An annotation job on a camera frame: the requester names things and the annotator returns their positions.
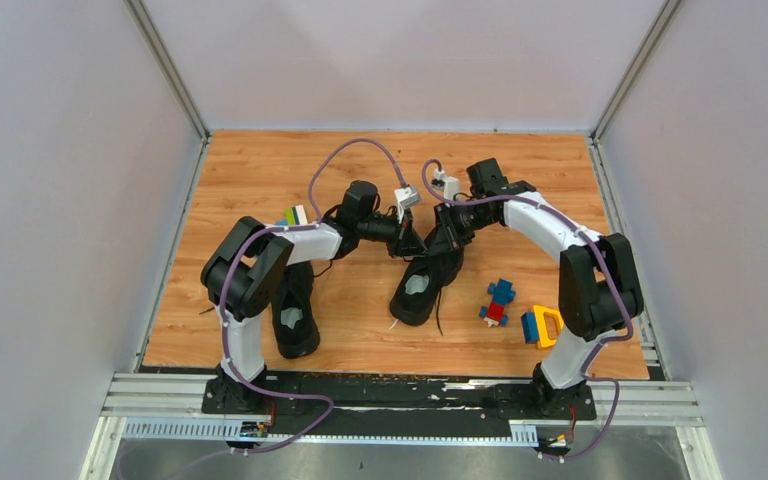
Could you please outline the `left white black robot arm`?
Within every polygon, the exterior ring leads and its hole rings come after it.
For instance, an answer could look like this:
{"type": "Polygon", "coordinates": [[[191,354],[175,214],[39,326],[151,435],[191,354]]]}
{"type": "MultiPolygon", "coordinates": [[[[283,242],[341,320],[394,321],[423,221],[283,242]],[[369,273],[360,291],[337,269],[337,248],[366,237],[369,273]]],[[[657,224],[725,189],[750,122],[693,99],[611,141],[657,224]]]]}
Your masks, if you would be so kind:
{"type": "Polygon", "coordinates": [[[342,201],[305,225],[267,225],[251,216],[237,221],[202,269],[200,280],[220,320],[220,368],[233,381],[228,400],[243,413],[258,411],[266,386],[256,379],[266,367],[261,351],[263,314],[272,312],[279,353],[295,359],[313,353],[320,334],[312,311],[314,261],[335,261],[363,240],[385,244],[392,258],[422,256],[426,248],[413,227],[418,190],[395,190],[395,209],[378,210],[379,192],[367,181],[350,184],[342,201]]]}

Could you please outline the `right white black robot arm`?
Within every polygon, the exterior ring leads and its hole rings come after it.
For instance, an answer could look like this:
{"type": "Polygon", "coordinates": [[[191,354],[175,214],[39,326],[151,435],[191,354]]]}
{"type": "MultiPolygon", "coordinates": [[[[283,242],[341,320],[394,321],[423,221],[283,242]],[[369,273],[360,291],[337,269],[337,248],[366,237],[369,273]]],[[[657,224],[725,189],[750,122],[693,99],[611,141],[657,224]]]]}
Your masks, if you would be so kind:
{"type": "Polygon", "coordinates": [[[621,233],[603,235],[552,206],[525,181],[511,182],[493,158],[471,165],[471,199],[445,192],[449,177],[437,159],[421,178],[438,200],[436,249],[460,250],[478,230],[499,224],[525,236],[559,268],[558,310],[564,325],[549,354],[538,364],[531,403],[544,417],[556,417],[571,403],[572,389],[588,380],[589,367],[609,343],[634,335],[644,309],[634,252],[621,233]]]}

